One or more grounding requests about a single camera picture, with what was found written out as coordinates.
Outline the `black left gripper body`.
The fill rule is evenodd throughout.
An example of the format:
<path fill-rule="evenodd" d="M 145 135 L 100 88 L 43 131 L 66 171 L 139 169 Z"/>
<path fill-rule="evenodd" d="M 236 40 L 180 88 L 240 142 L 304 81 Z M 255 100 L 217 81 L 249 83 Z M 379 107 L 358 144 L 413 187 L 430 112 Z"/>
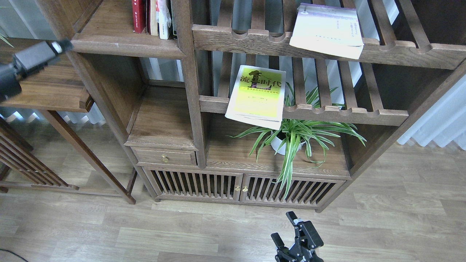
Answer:
<path fill-rule="evenodd" d="M 16 78 L 16 68 L 13 63 L 0 65 L 0 102 L 17 96 L 22 92 L 19 81 Z"/>

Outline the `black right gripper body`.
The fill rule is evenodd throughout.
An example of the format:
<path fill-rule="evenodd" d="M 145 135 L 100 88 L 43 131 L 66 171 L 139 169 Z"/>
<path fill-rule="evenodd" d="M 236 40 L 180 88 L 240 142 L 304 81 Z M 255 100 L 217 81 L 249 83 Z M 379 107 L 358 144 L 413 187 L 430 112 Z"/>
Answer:
<path fill-rule="evenodd" d="M 324 262 L 322 258 L 317 256 L 315 249 L 308 249 L 296 244 L 291 249 L 285 246 L 279 247 L 275 260 L 277 262 Z"/>

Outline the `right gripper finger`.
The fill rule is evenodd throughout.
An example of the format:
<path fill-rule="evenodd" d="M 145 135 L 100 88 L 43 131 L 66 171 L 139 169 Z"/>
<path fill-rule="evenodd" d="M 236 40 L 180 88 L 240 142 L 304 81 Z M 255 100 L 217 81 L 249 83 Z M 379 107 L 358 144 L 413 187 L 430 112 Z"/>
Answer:
<path fill-rule="evenodd" d="M 270 235 L 270 237 L 272 238 L 273 242 L 275 243 L 275 246 L 277 248 L 277 252 L 278 253 L 283 253 L 286 251 L 286 247 L 284 245 L 284 242 L 282 240 L 282 238 L 280 237 L 280 235 L 278 233 L 273 233 Z"/>
<path fill-rule="evenodd" d="M 286 216 L 295 228 L 295 243 L 291 247 L 292 251 L 314 250 L 324 245 L 311 221 L 304 222 L 293 211 L 286 212 Z"/>

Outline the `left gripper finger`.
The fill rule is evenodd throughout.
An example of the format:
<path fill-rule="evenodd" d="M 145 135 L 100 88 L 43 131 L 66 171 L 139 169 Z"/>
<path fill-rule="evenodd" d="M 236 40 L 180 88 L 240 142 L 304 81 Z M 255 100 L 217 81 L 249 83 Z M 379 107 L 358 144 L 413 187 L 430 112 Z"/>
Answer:
<path fill-rule="evenodd" d="M 22 78 L 33 75 L 45 66 L 57 62 L 60 54 L 72 49 L 73 45 L 68 39 L 44 40 L 13 55 L 15 74 Z"/>

